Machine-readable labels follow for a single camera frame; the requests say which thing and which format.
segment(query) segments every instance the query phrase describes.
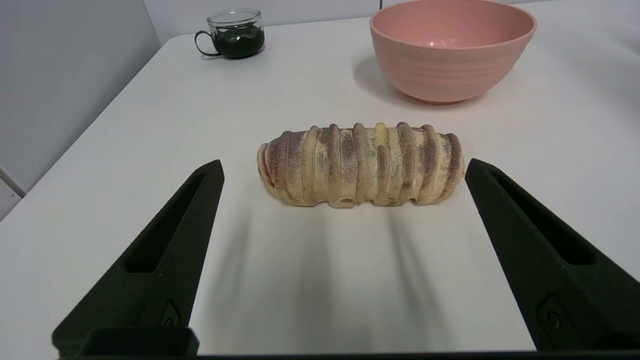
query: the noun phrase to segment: bowl rim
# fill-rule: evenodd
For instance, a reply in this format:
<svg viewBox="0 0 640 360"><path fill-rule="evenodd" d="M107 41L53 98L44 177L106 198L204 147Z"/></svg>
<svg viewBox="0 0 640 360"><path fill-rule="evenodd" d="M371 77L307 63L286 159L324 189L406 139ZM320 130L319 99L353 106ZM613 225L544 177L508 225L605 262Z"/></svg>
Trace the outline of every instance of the bowl rim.
<svg viewBox="0 0 640 360"><path fill-rule="evenodd" d="M529 30L526 34L519 36L517 38L511 39L511 40L507 40L507 41L503 41L503 42L497 42L495 44L487 44L487 45L479 45L479 46L465 46L465 47L447 47L447 46L430 46L430 45L416 45L416 44L412 44L410 42L406 42L403 40L398 40L395 38L392 38L384 33L382 33L380 30L378 30L375 26L373 26L373 20L376 18L376 16L378 16L378 14L380 14L381 12L384 12L385 10L389 9L389 8L393 8L395 6L402 6L404 4L407 3L413 3L413 2L417 2L417 1L434 1L434 0L409 0L409 1L403 1L402 3L397 3L397 4L393 4L387 7L384 7L380 10L378 10L375 14L373 14L373 16L371 17L371 19L369 20L369 28L373 31L376 32L376 34L378 34L379 36L386 38L388 40L391 40L393 42L397 42L403 45L407 45L407 46L412 46L412 47L417 47L419 49L438 49L438 50L447 50L447 51L460 51L460 50L476 50L476 49L489 49L491 47L498 47L498 46L502 46L502 45L506 45L506 44L512 44L515 42L520 41L523 38L527 38L532 36L532 34L536 31L536 29L538 28L538 21L536 21L536 18L531 15L531 13L529 13L526 10L523 10L517 6L513 6L511 4L505 4L505 3L499 3L497 1L493 1L493 0L447 0L447 1L463 1L463 2L477 2L477 3L492 3L492 4L497 4L497 5L501 5L501 6L506 6L509 8L513 8L518 10L519 12L524 13L526 16L530 17L531 20L533 20L533 26L531 27L531 30Z"/></svg>

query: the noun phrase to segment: white wall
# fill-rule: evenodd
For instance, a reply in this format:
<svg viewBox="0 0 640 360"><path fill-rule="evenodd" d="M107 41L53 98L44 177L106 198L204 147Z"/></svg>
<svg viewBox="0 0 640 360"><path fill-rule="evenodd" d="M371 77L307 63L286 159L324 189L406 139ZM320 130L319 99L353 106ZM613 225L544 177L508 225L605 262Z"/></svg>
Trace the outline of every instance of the white wall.
<svg viewBox="0 0 640 360"><path fill-rule="evenodd" d="M525 3L539 3L540 1L553 1L553 0L498 0L501 3L507 4L525 4Z"/></svg>
<svg viewBox="0 0 640 360"><path fill-rule="evenodd" d="M142 0L1 0L0 167L31 189L158 49Z"/></svg>
<svg viewBox="0 0 640 360"><path fill-rule="evenodd" d="M262 12L265 25L371 16L379 0L145 0L160 42L207 30L207 17L234 8Z"/></svg>

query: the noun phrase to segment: bread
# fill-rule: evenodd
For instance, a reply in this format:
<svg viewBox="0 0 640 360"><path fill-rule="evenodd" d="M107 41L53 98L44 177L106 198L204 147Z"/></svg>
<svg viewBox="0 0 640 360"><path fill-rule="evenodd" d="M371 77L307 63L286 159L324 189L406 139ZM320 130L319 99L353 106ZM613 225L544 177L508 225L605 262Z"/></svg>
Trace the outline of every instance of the bread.
<svg viewBox="0 0 640 360"><path fill-rule="evenodd" d="M419 205L448 199L465 168L458 137L425 125L396 128L378 123L366 129L312 126L282 135L258 150L258 172L267 189L291 205L328 201L352 208L366 200L376 205Z"/></svg>

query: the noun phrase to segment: screw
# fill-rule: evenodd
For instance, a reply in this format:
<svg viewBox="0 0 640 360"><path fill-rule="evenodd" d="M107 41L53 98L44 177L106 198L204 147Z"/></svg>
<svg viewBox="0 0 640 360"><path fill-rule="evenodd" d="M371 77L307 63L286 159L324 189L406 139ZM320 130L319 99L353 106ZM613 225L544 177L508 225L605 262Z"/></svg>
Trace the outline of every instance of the screw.
<svg viewBox="0 0 640 360"><path fill-rule="evenodd" d="M556 313L549 313L549 315L547 315L547 321L549 322L549 325L551 325L551 327L555 330L560 329L560 317L558 317Z"/></svg>

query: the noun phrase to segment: dark green liquid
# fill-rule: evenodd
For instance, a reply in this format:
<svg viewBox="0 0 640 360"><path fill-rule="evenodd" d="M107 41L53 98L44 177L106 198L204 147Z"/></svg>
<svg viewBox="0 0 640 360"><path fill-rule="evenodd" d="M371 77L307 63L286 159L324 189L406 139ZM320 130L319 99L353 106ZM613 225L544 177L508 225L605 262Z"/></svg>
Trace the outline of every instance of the dark green liquid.
<svg viewBox="0 0 640 360"><path fill-rule="evenodd" d="M233 26L218 26L213 36L213 46L227 58L251 56L264 45L264 31L254 22Z"/></svg>

